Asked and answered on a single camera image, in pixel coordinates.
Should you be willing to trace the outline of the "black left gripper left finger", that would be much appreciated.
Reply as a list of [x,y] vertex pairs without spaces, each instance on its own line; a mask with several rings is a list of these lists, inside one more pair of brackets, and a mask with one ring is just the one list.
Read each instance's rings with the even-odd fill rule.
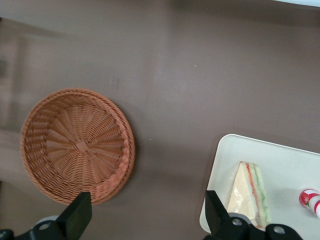
[[92,202],[89,192],[81,192],[55,219],[35,225],[32,240],[78,240],[92,219]]

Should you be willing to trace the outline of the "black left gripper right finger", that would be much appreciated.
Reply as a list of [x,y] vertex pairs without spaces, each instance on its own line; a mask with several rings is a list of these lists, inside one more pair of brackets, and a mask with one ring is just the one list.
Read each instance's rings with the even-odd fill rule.
[[243,214],[228,213],[214,190],[205,193],[205,219],[210,235],[206,240],[264,240],[265,232]]

